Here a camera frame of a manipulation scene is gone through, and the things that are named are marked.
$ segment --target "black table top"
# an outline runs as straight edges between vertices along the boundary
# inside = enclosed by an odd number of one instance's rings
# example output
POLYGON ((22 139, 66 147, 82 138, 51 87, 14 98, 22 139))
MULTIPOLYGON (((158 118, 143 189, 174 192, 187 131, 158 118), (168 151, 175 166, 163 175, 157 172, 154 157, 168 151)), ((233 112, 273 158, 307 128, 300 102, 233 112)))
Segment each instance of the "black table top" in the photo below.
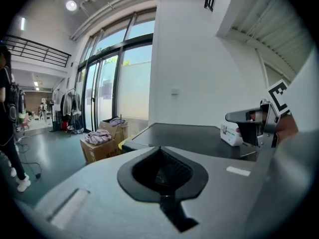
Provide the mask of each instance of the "black table top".
POLYGON ((245 145, 232 147, 220 138, 215 126, 154 123, 138 136, 125 142, 124 149, 171 146, 203 155, 256 160, 256 148, 245 145))

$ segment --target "fluorescent light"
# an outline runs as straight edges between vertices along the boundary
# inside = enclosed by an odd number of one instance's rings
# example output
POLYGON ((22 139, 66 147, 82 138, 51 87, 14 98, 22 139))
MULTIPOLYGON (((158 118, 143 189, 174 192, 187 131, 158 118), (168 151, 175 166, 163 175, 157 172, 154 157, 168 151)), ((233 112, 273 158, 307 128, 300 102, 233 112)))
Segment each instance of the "fluorescent light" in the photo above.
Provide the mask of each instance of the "fluorescent light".
POLYGON ((24 30, 25 18, 21 18, 21 30, 24 30))
POLYGON ((75 2, 75 1, 72 1, 72 0, 66 2, 65 6, 66 6, 66 8, 67 8, 68 10, 70 10, 70 11, 74 11, 74 10, 76 10, 76 8, 77 8, 76 2, 75 2))

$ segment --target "cardboard box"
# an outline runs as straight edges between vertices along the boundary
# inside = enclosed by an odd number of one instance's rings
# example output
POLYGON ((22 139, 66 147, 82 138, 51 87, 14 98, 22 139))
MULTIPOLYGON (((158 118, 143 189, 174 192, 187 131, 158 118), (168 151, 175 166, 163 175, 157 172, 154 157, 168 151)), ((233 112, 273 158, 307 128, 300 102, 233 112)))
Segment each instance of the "cardboard box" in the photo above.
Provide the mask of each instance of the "cardboard box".
POLYGON ((114 157, 120 154, 118 145, 115 143, 114 140, 110 140, 100 145, 90 144, 86 142, 84 139, 81 139, 80 142, 83 150, 83 155, 87 164, 93 163, 101 159, 114 157))
POLYGON ((121 141, 128 138, 128 123, 125 122, 122 125, 111 126, 107 121, 101 121, 99 129, 105 129, 110 132, 112 139, 118 145, 121 141))

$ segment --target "black pants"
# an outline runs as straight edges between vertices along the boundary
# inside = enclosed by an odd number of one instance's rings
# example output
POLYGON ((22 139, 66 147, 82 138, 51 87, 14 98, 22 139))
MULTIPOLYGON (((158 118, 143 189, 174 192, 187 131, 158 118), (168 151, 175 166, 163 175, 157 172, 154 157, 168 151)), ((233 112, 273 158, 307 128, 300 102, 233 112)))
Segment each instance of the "black pants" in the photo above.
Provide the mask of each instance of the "black pants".
POLYGON ((15 149, 14 137, 11 137, 10 141, 5 145, 0 145, 0 150, 8 157, 11 162, 11 166, 15 168, 16 174, 20 180, 25 178, 24 169, 19 159, 18 153, 15 149))

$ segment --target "jacket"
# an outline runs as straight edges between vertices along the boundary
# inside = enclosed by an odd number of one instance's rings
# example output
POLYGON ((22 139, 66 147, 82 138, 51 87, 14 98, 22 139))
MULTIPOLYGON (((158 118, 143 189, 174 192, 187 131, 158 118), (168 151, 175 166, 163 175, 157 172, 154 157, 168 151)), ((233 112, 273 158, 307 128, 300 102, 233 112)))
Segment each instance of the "jacket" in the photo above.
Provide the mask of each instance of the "jacket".
POLYGON ((65 94, 63 104, 63 116, 81 113, 81 98, 76 92, 69 92, 65 94))

